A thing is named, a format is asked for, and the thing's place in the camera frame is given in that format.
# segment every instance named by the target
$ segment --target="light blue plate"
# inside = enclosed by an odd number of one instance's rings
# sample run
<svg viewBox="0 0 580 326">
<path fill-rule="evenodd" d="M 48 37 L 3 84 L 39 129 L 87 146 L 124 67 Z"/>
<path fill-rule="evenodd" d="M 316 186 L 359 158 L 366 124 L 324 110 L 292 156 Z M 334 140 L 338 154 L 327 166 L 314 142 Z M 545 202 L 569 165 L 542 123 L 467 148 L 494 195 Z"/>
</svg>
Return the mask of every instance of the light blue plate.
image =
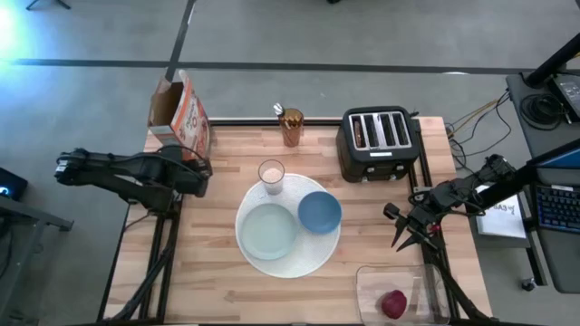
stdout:
<svg viewBox="0 0 580 326">
<path fill-rule="evenodd" d="M 244 219 L 240 242 L 258 259 L 274 260 L 290 253 L 298 235 L 292 213 L 277 204 L 252 209 Z"/>
<path fill-rule="evenodd" d="M 343 209 L 333 195 L 314 191 L 306 195 L 298 205 L 300 223 L 311 232 L 325 235 L 341 224 Z"/>
</svg>

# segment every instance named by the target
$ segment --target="apple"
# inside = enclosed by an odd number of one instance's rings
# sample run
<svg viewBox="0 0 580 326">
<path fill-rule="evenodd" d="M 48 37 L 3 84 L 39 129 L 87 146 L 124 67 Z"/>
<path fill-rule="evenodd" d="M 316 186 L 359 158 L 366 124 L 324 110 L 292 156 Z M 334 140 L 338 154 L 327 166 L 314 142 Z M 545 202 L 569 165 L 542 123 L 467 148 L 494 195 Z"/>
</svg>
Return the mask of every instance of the apple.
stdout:
<svg viewBox="0 0 580 326">
<path fill-rule="evenodd" d="M 407 308 L 407 297 L 399 290 L 391 291 L 381 298 L 381 310 L 391 319 L 399 319 Z"/>
</svg>

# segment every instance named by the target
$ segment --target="keyboard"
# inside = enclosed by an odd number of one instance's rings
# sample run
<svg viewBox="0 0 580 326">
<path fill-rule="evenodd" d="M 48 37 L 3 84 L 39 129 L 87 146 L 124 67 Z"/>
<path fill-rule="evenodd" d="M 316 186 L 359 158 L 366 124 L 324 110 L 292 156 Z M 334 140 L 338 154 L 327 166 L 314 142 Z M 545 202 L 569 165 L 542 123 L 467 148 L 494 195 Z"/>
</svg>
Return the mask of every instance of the keyboard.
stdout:
<svg viewBox="0 0 580 326">
<path fill-rule="evenodd" d="M 580 233 L 580 192 L 536 186 L 541 226 Z"/>
</svg>

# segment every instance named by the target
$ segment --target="gray floor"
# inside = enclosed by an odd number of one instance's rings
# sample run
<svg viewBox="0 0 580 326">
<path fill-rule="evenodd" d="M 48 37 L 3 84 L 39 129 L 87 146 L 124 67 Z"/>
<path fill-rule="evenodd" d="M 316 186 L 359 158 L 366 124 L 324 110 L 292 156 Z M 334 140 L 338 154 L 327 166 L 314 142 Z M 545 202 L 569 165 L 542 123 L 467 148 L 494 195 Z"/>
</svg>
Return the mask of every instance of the gray floor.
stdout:
<svg viewBox="0 0 580 326">
<path fill-rule="evenodd" d="M 0 58 L 169 61 L 187 1 L 68 2 L 71 11 L 48 0 L 32 12 L 24 10 L 25 1 L 0 3 Z M 579 30 L 574 0 L 343 0 L 334 6 L 324 0 L 198 0 L 180 60 L 533 68 Z M 580 67 L 580 60 L 570 66 Z M 75 220 L 68 235 L 46 235 L 26 275 L 30 283 L 17 298 L 18 308 L 42 325 L 94 321 L 127 208 L 106 191 L 58 185 L 54 159 L 75 147 L 139 151 L 150 94 L 163 73 L 0 62 L 0 166 L 30 181 L 27 204 Z M 451 122 L 506 88 L 500 75 L 189 73 L 213 117 L 269 116 L 280 101 L 312 117 L 386 104 Z M 471 168 L 492 152 L 516 167 L 529 158 L 511 104 L 500 112 L 511 135 L 469 158 Z M 492 114 L 466 151 L 484 149 L 506 131 Z M 580 295 L 559 294 L 553 286 L 519 290 L 517 281 L 531 274 L 524 250 L 493 248 L 479 238 L 476 244 L 496 317 L 577 324 Z"/>
</svg>

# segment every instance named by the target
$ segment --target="butcher block tabletop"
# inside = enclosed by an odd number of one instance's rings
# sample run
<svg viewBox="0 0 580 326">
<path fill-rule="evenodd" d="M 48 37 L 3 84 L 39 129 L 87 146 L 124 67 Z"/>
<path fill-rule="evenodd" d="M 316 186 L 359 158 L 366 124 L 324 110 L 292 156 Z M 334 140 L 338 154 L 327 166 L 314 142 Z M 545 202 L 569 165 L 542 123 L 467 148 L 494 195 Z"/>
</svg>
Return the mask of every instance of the butcher block tabletop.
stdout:
<svg viewBox="0 0 580 326">
<path fill-rule="evenodd" d="M 455 168 L 443 119 L 419 118 L 434 185 L 453 179 Z M 352 184 L 338 164 L 337 127 L 304 127 L 300 145 L 283 145 L 279 127 L 214 127 L 211 164 L 214 176 L 203 198 L 185 196 L 181 210 L 166 323 L 360 323 L 355 279 L 370 266 L 422 264 L 414 245 L 396 253 L 391 248 L 394 222 L 382 214 L 392 202 L 409 212 L 409 180 Z M 151 135 L 146 151 L 160 147 Z M 286 173 L 316 180 L 343 207 L 338 246 L 315 272 L 296 279 L 260 273 L 240 252 L 234 223 L 244 194 L 259 181 L 261 162 L 274 158 Z M 419 162 L 415 167 L 422 181 Z M 146 215 L 132 206 L 127 223 Z M 155 217 L 128 229 L 122 237 L 104 317 L 118 312 L 133 295 L 147 270 Z M 446 216 L 445 234 L 451 273 L 478 308 L 491 315 L 478 255 L 465 216 Z M 151 314 L 157 307 L 154 286 Z"/>
</svg>

